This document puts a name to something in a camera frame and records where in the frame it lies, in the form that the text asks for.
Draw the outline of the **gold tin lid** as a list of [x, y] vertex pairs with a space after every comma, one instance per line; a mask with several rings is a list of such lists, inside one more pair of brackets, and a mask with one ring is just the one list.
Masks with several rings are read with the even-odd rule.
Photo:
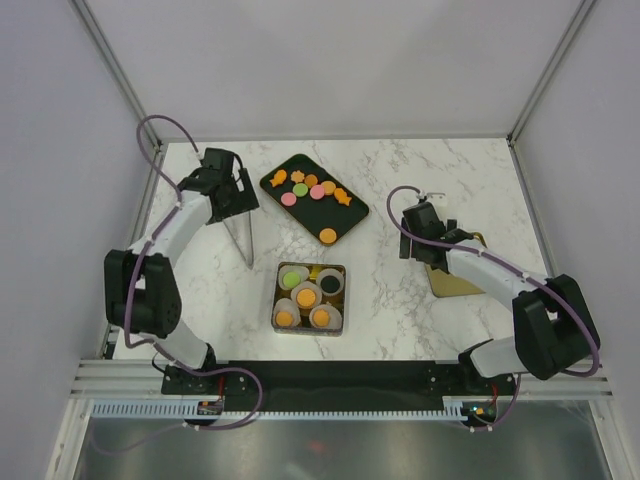
[[484, 291], [464, 278], [452, 275], [445, 265], [443, 253], [429, 256], [434, 264], [426, 264], [425, 269], [432, 293], [437, 298], [462, 297], [484, 294]]

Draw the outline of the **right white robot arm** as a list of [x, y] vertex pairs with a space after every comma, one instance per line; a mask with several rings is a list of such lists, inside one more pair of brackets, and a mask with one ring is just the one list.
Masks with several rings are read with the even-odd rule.
[[495, 376], [529, 373], [547, 380], [558, 373], [590, 377], [600, 367], [600, 339], [577, 282], [530, 274], [496, 255], [477, 237], [440, 220], [422, 201], [400, 223], [402, 258], [461, 278], [512, 313], [513, 334], [468, 348], [459, 356], [457, 382], [480, 394]]

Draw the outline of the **black chocolate sandwich cookie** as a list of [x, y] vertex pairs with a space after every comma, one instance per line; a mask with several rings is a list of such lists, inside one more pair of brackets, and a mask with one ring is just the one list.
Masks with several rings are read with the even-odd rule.
[[320, 286], [324, 292], [333, 295], [340, 290], [341, 281], [336, 276], [328, 275], [320, 281]]

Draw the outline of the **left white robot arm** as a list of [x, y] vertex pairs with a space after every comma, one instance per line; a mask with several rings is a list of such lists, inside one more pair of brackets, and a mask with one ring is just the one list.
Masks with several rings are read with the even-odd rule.
[[151, 346], [185, 370], [189, 388], [208, 394], [219, 380], [214, 349], [182, 319], [174, 267], [201, 229], [250, 214], [259, 202], [241, 157], [221, 148], [206, 148], [199, 166], [169, 185], [176, 200], [166, 215], [104, 259], [106, 319], [122, 330], [128, 349]]

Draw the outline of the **silver metal tongs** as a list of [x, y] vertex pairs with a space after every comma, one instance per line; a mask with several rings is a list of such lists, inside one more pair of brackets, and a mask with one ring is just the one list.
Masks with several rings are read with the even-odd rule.
[[254, 266], [254, 240], [252, 215], [245, 212], [232, 216], [223, 221], [225, 228], [241, 255], [246, 267], [251, 270]]

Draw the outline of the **orange pumpkin cookie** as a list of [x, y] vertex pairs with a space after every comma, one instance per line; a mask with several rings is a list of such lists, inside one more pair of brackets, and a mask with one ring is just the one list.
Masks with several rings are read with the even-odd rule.
[[324, 308], [317, 308], [311, 314], [311, 322], [317, 328], [328, 327], [331, 322], [331, 314]]

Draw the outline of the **beige sandwich biscuit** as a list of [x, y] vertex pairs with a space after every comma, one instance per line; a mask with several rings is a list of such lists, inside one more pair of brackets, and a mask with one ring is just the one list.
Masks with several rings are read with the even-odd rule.
[[304, 288], [298, 291], [295, 300], [302, 309], [311, 309], [318, 299], [317, 294], [311, 288]]

